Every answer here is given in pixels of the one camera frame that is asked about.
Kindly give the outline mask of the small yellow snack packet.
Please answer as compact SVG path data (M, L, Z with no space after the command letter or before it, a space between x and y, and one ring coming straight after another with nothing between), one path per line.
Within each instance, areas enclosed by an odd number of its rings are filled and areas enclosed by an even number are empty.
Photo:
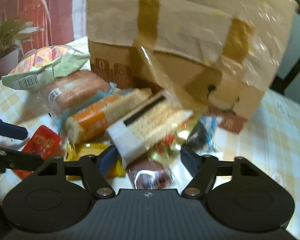
M122 161L117 150L113 150L110 145L99 142L86 142L83 144L73 145L68 143L66 145L66 159L65 161L78 161L79 158L86 155L98 156L104 151L111 150L107 154L106 161L101 165L100 173L105 175L106 179L115 177L125 177L126 172L122 167Z

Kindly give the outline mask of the small red snack packet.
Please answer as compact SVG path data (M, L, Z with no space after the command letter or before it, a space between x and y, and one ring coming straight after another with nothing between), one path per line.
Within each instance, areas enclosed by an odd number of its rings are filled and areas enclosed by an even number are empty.
M41 125L21 151L39 155L44 160L48 160L52 158L52 155L55 150L57 150L60 142L61 137L57 133L46 126Z

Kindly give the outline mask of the white cracker pack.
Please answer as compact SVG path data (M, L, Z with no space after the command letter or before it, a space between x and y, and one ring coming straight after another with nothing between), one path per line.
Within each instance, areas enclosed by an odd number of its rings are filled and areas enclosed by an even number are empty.
M106 133L126 168L192 114L192 110L183 109L175 96L162 90L110 125Z

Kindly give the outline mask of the dark bun blue wrapper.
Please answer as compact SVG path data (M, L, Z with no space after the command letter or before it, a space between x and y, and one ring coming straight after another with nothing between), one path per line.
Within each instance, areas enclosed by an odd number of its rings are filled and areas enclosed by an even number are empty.
M222 121L219 116L202 115L183 146L198 155L219 153L213 137Z

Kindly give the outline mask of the orange-labelled bread pack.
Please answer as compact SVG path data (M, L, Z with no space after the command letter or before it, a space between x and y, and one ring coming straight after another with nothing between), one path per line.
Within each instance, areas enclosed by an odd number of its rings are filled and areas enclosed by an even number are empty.
M127 115L152 95L150 88L116 89L111 95L92 103L67 118L65 128L68 141L77 144L103 134L110 125Z

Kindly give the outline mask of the brown chocolate snack packet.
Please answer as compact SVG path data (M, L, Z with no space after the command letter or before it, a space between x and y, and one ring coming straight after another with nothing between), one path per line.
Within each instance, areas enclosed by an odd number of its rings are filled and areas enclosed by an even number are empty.
M128 177L134 189L160 190L174 185L170 169L148 158L141 158L127 167Z

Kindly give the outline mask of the green veggie chips bag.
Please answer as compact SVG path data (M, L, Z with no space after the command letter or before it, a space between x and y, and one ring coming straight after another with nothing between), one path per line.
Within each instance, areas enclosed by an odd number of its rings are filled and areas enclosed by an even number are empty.
M24 58L1 81L14 90L38 91L48 83L80 70L89 59L89 53L71 46L48 46Z

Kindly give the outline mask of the brown sliced bread pack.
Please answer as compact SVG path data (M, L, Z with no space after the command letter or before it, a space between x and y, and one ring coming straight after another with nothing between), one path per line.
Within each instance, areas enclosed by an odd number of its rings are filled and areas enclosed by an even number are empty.
M110 95L115 88L89 70L79 70L40 89L49 113L63 122L84 107Z

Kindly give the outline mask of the checkered tablecloth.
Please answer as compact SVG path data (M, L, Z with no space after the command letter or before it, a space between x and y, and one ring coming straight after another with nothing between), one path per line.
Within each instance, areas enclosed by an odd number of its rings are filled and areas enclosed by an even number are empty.
M2 83L0 118L26 127L30 134L41 125L56 130L44 105L34 96ZM249 159L293 196L295 211L288 231L300 239L300 105L268 91L240 133L219 128L213 142L221 159L232 160L237 155Z

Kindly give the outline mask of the potted green plant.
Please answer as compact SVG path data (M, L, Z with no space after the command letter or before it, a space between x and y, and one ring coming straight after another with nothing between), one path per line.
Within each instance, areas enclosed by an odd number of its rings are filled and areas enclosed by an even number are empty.
M0 20L0 79L23 57L23 43L31 41L31 35L41 31L32 22L23 22L18 18Z

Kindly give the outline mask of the black exercise bike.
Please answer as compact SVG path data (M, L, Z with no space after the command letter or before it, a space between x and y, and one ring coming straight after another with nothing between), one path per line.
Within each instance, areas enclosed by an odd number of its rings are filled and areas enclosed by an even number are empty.
M289 73L285 76L284 79L280 78L279 76L275 76L273 83L270 86L270 89L276 91L281 95L285 95L285 90L288 86L294 81L297 75L300 73L300 58L291 68Z

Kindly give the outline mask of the brown cardboard box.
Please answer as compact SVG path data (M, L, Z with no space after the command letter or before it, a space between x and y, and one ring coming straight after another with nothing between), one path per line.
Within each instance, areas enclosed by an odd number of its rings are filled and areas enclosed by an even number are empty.
M91 70L168 90L239 133L284 55L295 0L87 0Z

